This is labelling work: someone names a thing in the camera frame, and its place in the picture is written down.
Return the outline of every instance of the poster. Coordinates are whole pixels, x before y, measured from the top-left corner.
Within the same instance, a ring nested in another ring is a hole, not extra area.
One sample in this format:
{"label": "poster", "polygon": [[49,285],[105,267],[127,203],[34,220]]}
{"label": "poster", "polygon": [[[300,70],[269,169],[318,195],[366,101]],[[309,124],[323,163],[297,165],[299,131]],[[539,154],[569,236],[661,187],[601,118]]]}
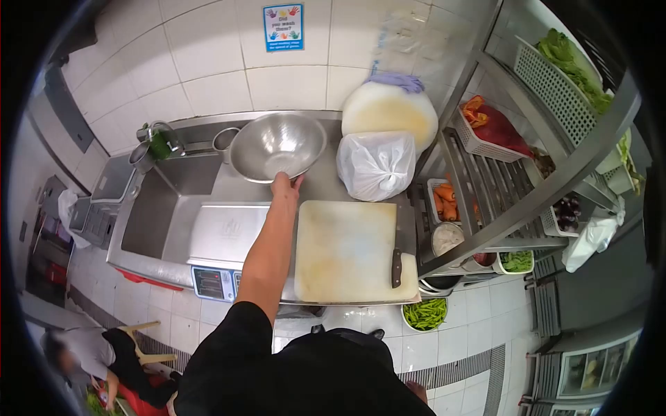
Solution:
{"label": "poster", "polygon": [[264,7],[266,52],[303,49],[303,4]]}

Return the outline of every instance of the white bag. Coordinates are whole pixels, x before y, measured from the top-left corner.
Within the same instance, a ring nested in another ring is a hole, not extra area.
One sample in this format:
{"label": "white bag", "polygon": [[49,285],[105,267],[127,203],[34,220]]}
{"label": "white bag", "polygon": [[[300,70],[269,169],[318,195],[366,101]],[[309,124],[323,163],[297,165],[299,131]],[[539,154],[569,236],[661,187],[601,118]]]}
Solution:
{"label": "white bag", "polygon": [[353,198],[377,202],[409,186],[416,167],[414,135],[407,131],[347,134],[338,147],[338,176]]}
{"label": "white bag", "polygon": [[79,197],[71,189],[65,189],[58,197],[58,216],[63,227],[67,230],[70,236],[74,239],[74,244],[77,248],[86,248],[90,246],[90,242],[78,234],[74,234],[69,230],[69,222],[71,221],[72,214],[74,213],[74,204],[77,203]]}
{"label": "white bag", "polygon": [[608,248],[617,227],[624,223],[624,199],[618,197],[620,211],[610,216],[600,208],[595,208],[592,218],[578,238],[562,252],[562,263],[567,272],[574,273],[594,252],[601,253]]}

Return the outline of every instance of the shoe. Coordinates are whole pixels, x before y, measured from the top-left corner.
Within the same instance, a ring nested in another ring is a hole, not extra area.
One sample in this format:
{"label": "shoe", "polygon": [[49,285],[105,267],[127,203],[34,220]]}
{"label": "shoe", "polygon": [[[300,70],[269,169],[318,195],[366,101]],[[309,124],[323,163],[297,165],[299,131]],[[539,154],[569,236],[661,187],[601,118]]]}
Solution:
{"label": "shoe", "polygon": [[313,325],[310,328],[310,333],[321,333],[321,332],[326,332],[324,326],[321,323],[319,325]]}
{"label": "shoe", "polygon": [[382,339],[384,337],[384,334],[386,332],[383,329],[375,329],[373,332],[370,332],[368,335],[372,335],[373,337],[377,339]]}

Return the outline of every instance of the scale display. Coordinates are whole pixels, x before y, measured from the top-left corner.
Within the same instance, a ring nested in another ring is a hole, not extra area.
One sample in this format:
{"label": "scale display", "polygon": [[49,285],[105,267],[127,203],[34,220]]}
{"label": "scale display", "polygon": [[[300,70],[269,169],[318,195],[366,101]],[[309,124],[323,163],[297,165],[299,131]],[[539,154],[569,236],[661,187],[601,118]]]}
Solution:
{"label": "scale display", "polygon": [[238,293],[240,271],[192,266],[192,283],[200,298],[233,302]]}

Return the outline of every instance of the bowl of green beans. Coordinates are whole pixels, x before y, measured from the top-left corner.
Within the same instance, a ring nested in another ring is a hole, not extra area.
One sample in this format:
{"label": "bowl of green beans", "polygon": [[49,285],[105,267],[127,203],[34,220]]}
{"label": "bowl of green beans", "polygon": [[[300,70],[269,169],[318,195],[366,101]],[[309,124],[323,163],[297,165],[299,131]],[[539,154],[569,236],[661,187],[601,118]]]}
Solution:
{"label": "bowl of green beans", "polygon": [[446,298],[428,299],[417,304],[403,305],[402,319],[414,331],[435,331],[444,322],[447,306]]}

